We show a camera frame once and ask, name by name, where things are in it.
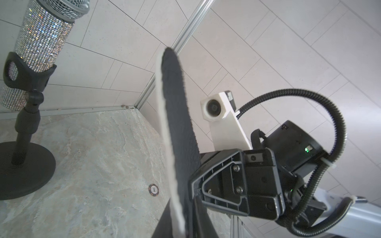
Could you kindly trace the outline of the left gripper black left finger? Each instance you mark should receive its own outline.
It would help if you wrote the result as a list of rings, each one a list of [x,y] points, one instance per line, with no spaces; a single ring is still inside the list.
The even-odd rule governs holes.
[[[170,204],[171,200],[168,201],[151,236],[152,238],[173,238]]]

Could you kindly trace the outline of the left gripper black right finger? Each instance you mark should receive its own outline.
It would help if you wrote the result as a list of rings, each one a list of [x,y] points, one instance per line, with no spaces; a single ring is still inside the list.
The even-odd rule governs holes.
[[[200,196],[193,199],[192,212],[192,237],[193,238],[218,238],[218,234],[209,218]]]

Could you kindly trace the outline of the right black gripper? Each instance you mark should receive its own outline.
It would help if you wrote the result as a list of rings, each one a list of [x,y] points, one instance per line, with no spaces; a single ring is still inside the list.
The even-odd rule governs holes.
[[[304,177],[326,151],[291,121],[270,135],[255,130],[251,141],[251,150],[204,154],[190,192],[216,211],[276,221],[296,207],[306,191]]]

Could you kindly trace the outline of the black insole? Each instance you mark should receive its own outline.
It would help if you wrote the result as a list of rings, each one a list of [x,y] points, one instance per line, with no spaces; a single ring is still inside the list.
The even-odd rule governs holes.
[[[192,238],[193,199],[189,180],[200,166],[199,150],[187,106],[183,72],[177,54],[170,47],[157,57],[155,92],[169,182],[172,236]]]

